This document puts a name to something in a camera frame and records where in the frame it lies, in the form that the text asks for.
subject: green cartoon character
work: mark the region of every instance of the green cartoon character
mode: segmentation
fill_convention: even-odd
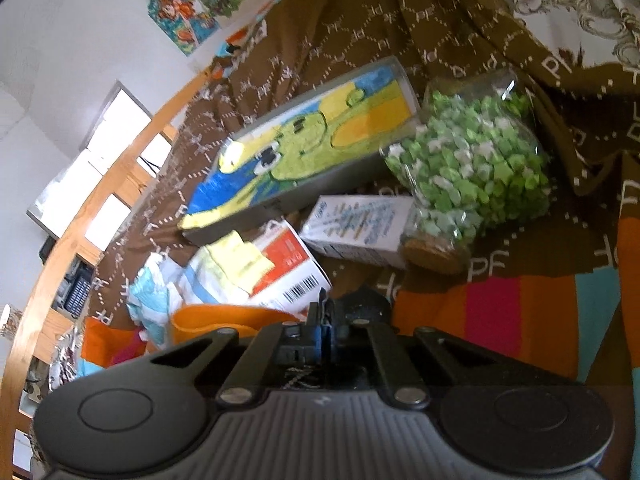
[[[280,126],[232,142],[216,170],[196,188],[180,228],[212,224],[333,166],[369,155],[411,114],[388,66],[341,85],[293,116],[285,114]]]

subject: metal screw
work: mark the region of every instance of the metal screw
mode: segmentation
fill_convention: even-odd
[[[254,396],[246,388],[228,388],[220,394],[220,400],[227,404],[245,404]]]
[[[420,404],[426,400],[427,394],[420,388],[406,387],[396,391],[394,397],[398,402],[402,402],[403,404]]]

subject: barcode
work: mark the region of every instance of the barcode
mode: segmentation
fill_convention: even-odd
[[[313,290],[316,286],[318,286],[318,280],[316,280],[316,277],[307,276],[300,283],[292,286],[287,292],[285,292],[284,297],[287,298],[289,303],[293,303],[299,298],[302,298],[302,296],[304,296],[310,290]]]

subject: black round object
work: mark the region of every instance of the black round object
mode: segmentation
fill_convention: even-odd
[[[65,384],[38,408],[34,430],[53,463],[86,476],[144,472],[170,462],[202,434],[206,404],[190,384],[149,378],[145,386],[113,387],[104,379]]]
[[[473,460],[510,474],[558,474],[594,462],[613,422],[584,386],[457,386],[442,399],[442,427]]]

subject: window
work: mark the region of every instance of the window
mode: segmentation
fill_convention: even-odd
[[[102,176],[150,120],[148,112],[117,84],[86,147],[49,183],[28,209],[28,215],[45,231],[60,238]],[[171,144],[158,134],[142,152],[138,164],[156,176],[170,150]],[[86,238],[105,250],[129,211],[129,207],[111,195],[87,229]]]

